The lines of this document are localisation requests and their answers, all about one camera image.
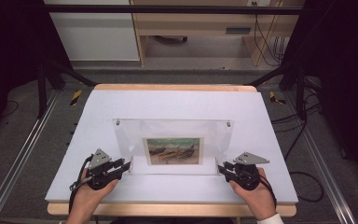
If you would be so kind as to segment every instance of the tripod leg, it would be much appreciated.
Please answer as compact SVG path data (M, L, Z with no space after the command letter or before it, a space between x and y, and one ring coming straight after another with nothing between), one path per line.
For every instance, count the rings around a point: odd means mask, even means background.
M297 87L296 87L296 110L298 116L305 120L307 118L307 111L305 108L304 102L304 86L305 86L305 76L304 69L300 65L298 67L298 76L297 76Z
M286 64L284 64L282 66L279 66L276 69L274 69L274 70L270 71L269 73L265 74L261 78L258 78L257 80L255 80L255 81L253 81L253 82L251 82L249 84L244 84L244 86L257 87L257 86L263 84L264 82L270 80L273 77L276 77L278 75L282 75L282 74L286 73L286 71L288 69L290 69L291 65L292 65L291 63L286 63Z
M75 72L74 70L72 69L69 69L57 62L54 62L54 61L50 61L49 64L51 66L53 66L54 68L58 69L59 71L62 71L64 73L66 73L67 75L81 81L82 83L88 85L88 86L96 86L98 85L99 83L96 83L96 82L93 82L85 77L82 77L80 74L78 74L77 72Z

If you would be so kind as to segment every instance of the black curtain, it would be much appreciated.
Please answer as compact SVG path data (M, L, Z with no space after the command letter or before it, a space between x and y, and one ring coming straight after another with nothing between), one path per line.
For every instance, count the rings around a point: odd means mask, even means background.
M308 0L306 6L328 9L332 2ZM284 63L293 59L322 16L299 18ZM301 65L307 76L321 80L325 115L343 151L358 162L358 1L337 0L317 29L315 38L306 43L309 47L302 55Z
M10 90L35 80L42 62L54 60L72 69L49 14L21 9L31 3L44 4L43 0L0 0L0 118ZM52 69L48 72L60 75Z

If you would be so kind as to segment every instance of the aluminum rail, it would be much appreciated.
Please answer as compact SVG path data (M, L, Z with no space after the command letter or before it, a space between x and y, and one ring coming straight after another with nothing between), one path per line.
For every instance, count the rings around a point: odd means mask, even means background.
M26 10L66 13L167 13L167 14L252 14L309 15L320 9L303 7L216 7L216 6L128 6L128 5L19 5Z
M45 114L41 119L38 119L31 130L30 134L28 135L27 139L25 140L24 145L22 146L16 160L11 165L10 170L5 177L5 180L2 182L0 187L0 212L10 194L13 190L14 185L16 184L17 179L20 176L22 168L24 167L25 163L28 160L31 152L34 149L34 145L43 131L46 122L51 114L51 111L56 103L56 100L59 96L59 91L53 91L49 100L48 100L48 109L46 110Z
M289 94L286 91L283 92L285 98L288 100L290 108L294 113L295 110L295 99L293 94ZM324 185L324 190L330 198L330 202L333 205L339 221L342 224L355 224L356 220L351 212L351 209L348 207L347 202L345 201L344 196L339 189L336 180L330 172L330 169L327 167L326 162L322 154L320 153L318 147L316 146L310 131L307 127L304 129L304 141L307 145L307 149L309 150L310 157L315 165L316 171L321 178L321 181Z

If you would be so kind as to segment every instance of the white table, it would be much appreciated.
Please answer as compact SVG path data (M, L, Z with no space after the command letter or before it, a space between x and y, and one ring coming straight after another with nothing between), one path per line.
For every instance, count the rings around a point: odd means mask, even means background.
M227 119L235 122L227 159L243 151L269 159L266 171L282 216L297 196L259 92L244 86L103 84L89 96L48 191L48 211L68 211L69 186L97 148L119 158L113 119ZM123 175L95 211L104 216L245 217L249 208L223 175Z

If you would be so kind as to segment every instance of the white cabinet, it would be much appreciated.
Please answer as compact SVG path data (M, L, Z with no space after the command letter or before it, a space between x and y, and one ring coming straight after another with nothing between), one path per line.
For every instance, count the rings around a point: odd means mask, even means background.
M127 0L45 0L46 4L128 5ZM130 13L50 13L71 61L139 61Z

